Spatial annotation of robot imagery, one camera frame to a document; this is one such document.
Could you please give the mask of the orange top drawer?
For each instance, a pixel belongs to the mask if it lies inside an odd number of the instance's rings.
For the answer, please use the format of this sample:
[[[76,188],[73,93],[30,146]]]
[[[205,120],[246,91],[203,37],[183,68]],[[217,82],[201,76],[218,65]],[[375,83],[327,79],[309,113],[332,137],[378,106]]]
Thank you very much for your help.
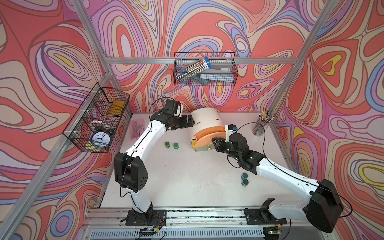
[[[212,144],[213,138],[226,138],[224,127],[210,127],[197,132],[193,138],[191,145],[194,149],[201,148]]]

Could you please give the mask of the cream round drawer cabinet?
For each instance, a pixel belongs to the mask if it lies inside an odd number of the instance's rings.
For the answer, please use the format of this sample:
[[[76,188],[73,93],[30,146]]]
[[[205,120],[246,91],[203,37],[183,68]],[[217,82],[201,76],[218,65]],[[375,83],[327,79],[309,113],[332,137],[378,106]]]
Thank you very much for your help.
[[[193,136],[206,128],[210,127],[225,127],[219,112],[214,108],[202,108],[191,113],[195,120],[194,126],[191,128],[191,142]]]

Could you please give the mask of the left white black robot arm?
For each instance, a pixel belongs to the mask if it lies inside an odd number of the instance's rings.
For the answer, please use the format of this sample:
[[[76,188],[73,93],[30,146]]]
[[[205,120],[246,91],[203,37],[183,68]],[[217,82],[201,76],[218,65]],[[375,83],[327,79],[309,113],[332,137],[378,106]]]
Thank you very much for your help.
[[[133,209],[145,214],[152,207],[145,185],[149,174],[145,161],[156,142],[167,131],[191,128],[195,124],[193,116],[166,114],[161,111],[150,117],[150,123],[138,140],[124,153],[117,153],[114,158],[114,177],[130,196]]]

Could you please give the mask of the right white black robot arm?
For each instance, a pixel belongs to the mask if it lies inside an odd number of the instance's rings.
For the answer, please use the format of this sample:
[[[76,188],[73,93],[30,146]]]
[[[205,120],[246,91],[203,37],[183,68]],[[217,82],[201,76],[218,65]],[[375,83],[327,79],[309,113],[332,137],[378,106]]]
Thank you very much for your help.
[[[308,221],[324,233],[334,230],[344,206],[331,181],[310,179],[274,163],[251,150],[246,138],[239,133],[231,134],[227,139],[213,138],[212,143],[217,152],[235,159],[242,169],[279,184],[301,199],[297,204],[281,202],[269,207],[274,218]]]

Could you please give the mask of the pencil holder cup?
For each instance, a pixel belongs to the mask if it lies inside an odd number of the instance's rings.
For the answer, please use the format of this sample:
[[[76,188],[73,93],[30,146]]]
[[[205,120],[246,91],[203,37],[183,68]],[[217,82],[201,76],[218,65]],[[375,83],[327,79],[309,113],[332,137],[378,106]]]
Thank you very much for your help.
[[[264,109],[260,114],[255,123],[255,126],[252,130],[252,133],[261,137],[265,134],[265,127],[274,119],[274,115],[272,115],[267,109]]]

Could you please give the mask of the pink plastic case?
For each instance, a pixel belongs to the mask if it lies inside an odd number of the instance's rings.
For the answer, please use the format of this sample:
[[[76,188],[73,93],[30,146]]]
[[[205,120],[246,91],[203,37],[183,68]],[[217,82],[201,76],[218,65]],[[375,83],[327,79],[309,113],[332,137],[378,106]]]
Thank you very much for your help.
[[[145,121],[143,118],[131,121],[131,139],[138,139],[145,129]]]

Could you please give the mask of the grey box in basket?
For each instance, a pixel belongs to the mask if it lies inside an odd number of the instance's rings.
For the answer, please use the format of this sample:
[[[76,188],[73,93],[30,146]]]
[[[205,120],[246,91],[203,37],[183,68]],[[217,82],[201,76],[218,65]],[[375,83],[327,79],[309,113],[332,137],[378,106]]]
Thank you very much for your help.
[[[203,71],[200,77],[210,81],[232,82],[234,80],[232,68],[231,63],[214,63],[211,68]]]

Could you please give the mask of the clear pencil tube blue cap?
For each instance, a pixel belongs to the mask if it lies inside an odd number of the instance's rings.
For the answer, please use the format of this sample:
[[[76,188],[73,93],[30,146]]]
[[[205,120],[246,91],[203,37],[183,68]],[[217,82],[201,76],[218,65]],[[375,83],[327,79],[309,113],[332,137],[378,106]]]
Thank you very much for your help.
[[[193,62],[182,65],[180,69],[176,71],[175,79],[178,83],[191,80],[198,74],[210,69],[211,63],[208,57],[202,57]]]

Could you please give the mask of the yellow object in basket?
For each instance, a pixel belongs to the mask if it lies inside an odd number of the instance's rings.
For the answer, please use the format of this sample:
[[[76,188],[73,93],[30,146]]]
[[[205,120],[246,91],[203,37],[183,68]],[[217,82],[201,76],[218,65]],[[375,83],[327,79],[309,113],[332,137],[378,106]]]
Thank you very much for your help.
[[[108,116],[118,117],[124,111],[126,107],[126,102],[124,101],[113,101],[108,110]]]

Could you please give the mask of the green circuit board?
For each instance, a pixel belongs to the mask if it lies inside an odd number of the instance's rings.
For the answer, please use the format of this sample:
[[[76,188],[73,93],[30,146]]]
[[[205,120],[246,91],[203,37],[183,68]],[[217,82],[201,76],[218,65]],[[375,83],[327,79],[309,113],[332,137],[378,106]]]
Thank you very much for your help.
[[[156,235],[160,230],[158,228],[155,229],[149,229],[149,228],[143,228],[139,230],[138,233],[138,239],[144,238],[144,237],[153,237]]]

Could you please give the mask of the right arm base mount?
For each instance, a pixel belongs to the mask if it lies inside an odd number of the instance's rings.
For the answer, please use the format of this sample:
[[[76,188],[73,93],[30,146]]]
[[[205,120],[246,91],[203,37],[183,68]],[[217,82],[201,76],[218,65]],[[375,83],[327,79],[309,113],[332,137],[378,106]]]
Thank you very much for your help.
[[[286,219],[275,218],[269,210],[270,204],[275,198],[268,198],[260,208],[244,209],[244,214],[248,225],[285,225]]]

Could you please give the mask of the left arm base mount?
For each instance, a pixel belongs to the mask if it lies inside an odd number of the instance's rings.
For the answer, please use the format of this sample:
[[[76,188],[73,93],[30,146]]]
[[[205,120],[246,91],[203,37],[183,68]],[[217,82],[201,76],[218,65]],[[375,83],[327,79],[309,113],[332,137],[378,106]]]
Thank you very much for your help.
[[[150,210],[147,213],[139,213],[135,210],[130,210],[125,219],[126,226],[154,226],[161,227],[166,223],[167,211],[166,210]]]

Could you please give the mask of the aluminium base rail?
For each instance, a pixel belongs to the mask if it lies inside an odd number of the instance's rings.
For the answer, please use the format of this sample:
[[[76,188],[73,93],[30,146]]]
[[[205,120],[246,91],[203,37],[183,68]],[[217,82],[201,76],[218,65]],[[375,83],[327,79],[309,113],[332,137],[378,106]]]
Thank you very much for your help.
[[[90,210],[75,237],[77,240],[336,240],[335,233],[323,233],[307,222],[248,225],[241,207],[167,208],[166,226],[153,237],[138,239],[140,229],[121,222],[128,208]]]

